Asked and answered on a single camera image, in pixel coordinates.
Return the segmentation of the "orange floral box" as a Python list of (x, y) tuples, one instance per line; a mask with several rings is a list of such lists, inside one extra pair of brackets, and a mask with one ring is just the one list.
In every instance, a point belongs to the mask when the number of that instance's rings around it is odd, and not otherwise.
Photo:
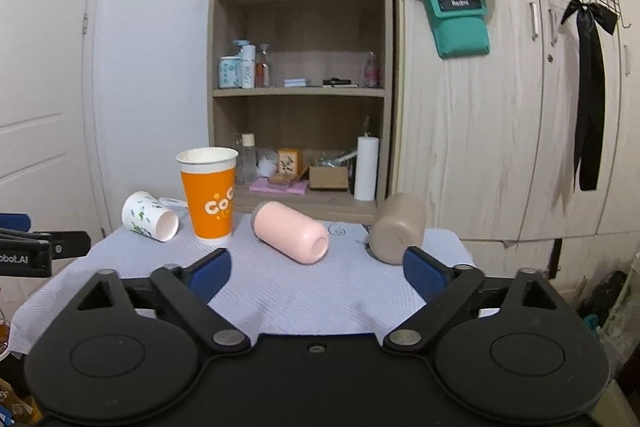
[(303, 152), (297, 148), (278, 150), (277, 171), (269, 178), (271, 184), (288, 185), (296, 182), (303, 171)]

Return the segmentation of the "white paper towel roll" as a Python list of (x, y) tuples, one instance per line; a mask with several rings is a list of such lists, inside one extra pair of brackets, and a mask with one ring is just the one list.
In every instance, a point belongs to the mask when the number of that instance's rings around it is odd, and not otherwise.
[(379, 146), (380, 140), (375, 136), (363, 135), (358, 138), (354, 197), (359, 202), (372, 202), (375, 199)]

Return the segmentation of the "clear bottle beige cap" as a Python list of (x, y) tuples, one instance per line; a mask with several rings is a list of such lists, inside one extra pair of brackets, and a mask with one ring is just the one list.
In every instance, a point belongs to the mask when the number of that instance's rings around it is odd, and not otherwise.
[(241, 133), (238, 139), (239, 150), (239, 180), (244, 185), (250, 185), (257, 179), (257, 150), (255, 135)]

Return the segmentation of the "white door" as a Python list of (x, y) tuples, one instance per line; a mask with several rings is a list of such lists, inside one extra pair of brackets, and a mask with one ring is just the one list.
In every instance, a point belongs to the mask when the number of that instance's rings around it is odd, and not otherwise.
[(86, 133), (89, 0), (1, 0), (1, 209), (102, 239)]

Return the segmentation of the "white leaf-print paper cup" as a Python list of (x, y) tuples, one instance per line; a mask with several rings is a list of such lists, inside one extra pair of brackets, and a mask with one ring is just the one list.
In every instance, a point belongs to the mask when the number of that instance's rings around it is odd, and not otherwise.
[(126, 230), (162, 243), (170, 241), (179, 228), (177, 213), (145, 191), (127, 197), (120, 217)]

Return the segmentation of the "teal white wipes canister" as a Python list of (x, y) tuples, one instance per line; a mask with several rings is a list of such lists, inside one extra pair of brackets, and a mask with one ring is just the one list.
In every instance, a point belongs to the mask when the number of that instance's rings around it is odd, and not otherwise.
[(242, 58), (237, 55), (223, 56), (218, 64), (218, 88), (240, 89), (242, 87)]

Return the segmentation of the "teal wall pouch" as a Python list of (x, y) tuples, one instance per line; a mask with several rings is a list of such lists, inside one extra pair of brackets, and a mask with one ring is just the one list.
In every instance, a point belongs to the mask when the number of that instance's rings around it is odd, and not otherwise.
[(490, 52), (486, 0), (424, 0), (424, 8), (443, 60)]

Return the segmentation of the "pink small bottle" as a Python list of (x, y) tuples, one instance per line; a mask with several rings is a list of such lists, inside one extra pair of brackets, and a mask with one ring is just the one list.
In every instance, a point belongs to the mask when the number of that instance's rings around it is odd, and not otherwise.
[(380, 84), (380, 71), (378, 70), (378, 58), (374, 52), (370, 52), (363, 69), (363, 81), (367, 88), (378, 89)]

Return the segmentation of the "red small bottle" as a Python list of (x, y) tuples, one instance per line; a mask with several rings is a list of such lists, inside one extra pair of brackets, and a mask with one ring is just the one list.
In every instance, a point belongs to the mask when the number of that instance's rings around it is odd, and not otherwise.
[(262, 43), (259, 46), (259, 52), (256, 55), (256, 87), (270, 87), (270, 63), (269, 63), (269, 46)]

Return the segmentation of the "orange paper cup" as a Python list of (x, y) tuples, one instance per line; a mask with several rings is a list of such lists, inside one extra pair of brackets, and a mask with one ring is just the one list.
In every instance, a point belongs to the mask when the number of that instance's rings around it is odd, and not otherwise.
[(194, 148), (177, 156), (192, 229), (205, 245), (230, 242), (238, 156), (229, 147)]

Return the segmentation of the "white tape roll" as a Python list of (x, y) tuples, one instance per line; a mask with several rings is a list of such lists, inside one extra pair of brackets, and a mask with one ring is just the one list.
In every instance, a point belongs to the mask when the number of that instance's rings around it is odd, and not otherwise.
[(270, 178), (278, 172), (279, 156), (274, 152), (266, 152), (262, 154), (257, 164), (258, 176), (262, 178)]

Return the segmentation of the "pink flat box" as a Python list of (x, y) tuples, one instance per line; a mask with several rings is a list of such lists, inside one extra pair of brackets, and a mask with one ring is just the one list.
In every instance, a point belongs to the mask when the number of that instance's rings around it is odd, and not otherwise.
[(258, 178), (248, 187), (252, 193), (262, 194), (284, 194), (284, 195), (305, 195), (309, 182), (300, 180), (290, 184), (271, 183), (267, 178)]

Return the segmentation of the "brown cardboard box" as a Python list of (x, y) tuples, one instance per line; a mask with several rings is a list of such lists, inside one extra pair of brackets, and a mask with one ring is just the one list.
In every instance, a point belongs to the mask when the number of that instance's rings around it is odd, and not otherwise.
[(345, 166), (311, 166), (308, 179), (311, 190), (346, 191), (349, 188), (349, 170)]

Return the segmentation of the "black ribbon bow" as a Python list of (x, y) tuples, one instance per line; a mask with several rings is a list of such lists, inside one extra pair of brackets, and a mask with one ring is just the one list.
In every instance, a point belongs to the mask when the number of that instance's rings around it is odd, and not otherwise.
[(576, 16), (578, 101), (574, 133), (574, 182), (582, 192), (596, 191), (604, 141), (606, 74), (599, 29), (612, 36), (618, 16), (606, 6), (572, 0), (561, 24)]

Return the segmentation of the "wooden shelf unit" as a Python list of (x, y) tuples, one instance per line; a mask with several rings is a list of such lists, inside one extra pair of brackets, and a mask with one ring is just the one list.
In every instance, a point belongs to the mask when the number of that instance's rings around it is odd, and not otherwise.
[[(394, 85), (394, 0), (209, 0), (208, 139), (233, 146), (255, 135), (258, 150), (297, 148), (306, 159), (353, 150), (361, 135), (380, 140), (375, 199), (310, 190), (282, 202), (329, 221), (368, 225), (387, 193)], [(234, 40), (269, 46), (270, 87), (219, 89), (218, 64)], [(378, 58), (380, 84), (363, 69)]]

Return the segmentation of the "beige plastic cup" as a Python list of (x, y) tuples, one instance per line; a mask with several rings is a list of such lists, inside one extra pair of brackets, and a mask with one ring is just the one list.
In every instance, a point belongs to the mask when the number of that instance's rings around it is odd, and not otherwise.
[(368, 235), (371, 255), (388, 265), (401, 265), (407, 248), (423, 242), (426, 208), (420, 198), (396, 193), (376, 214)]

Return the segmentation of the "wooden wardrobe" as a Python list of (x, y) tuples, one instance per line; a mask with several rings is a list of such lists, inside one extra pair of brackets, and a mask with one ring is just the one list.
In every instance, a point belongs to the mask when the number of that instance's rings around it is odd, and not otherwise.
[[(620, 31), (602, 34), (605, 116), (595, 190), (579, 187), (574, 132), (578, 33), (574, 0), (486, 0), (489, 52), (438, 55), (424, 0), (397, 0), (393, 186), (418, 196), (426, 222), (471, 241), (542, 241), (639, 226), (636, 158), (620, 145)], [(620, 0), (599, 2), (611, 10)]]

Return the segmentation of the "white tube bottle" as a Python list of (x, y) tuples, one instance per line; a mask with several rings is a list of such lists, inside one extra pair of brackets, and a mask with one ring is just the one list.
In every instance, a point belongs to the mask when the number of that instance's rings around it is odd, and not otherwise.
[(241, 88), (254, 89), (256, 46), (242, 39), (234, 40), (233, 43), (239, 48)]

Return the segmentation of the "pink plastic cup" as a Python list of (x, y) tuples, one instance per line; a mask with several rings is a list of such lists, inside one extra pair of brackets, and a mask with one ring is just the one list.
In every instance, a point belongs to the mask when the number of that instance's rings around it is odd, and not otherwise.
[(263, 202), (252, 213), (250, 226), (255, 236), (301, 265), (313, 265), (329, 250), (329, 231), (282, 202)]

